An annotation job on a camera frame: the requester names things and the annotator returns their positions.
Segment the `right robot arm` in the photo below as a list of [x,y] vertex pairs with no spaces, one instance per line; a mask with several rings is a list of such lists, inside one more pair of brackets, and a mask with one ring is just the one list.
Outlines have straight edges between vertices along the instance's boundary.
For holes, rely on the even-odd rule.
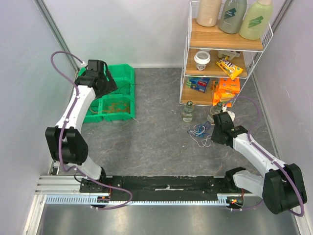
[[246,189],[262,198],[273,214],[300,207],[299,216],[303,216],[307,194],[300,167],[270,154],[244,127],[235,126],[228,112],[215,114],[213,119],[212,141],[241,153],[260,173],[257,176],[242,167],[232,169],[226,173],[225,189],[231,193]]

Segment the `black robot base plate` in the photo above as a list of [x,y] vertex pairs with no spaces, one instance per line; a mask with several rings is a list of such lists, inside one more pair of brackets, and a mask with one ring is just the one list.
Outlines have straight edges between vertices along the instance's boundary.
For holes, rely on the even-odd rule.
[[136,191],[199,191],[212,194],[247,193],[236,187],[227,177],[215,176],[104,176],[96,182],[82,179],[80,192],[105,192],[107,187],[123,188],[135,194]]

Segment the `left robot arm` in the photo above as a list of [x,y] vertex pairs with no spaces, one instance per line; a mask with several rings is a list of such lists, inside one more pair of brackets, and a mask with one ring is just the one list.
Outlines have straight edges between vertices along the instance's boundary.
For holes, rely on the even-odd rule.
[[63,172],[78,171],[90,180],[96,192],[107,188],[105,170],[89,157],[89,147],[81,135],[81,128],[91,103],[117,90],[110,72],[90,72],[79,76],[73,83],[72,98],[65,113],[54,127],[48,127],[45,137],[53,160],[59,162]]

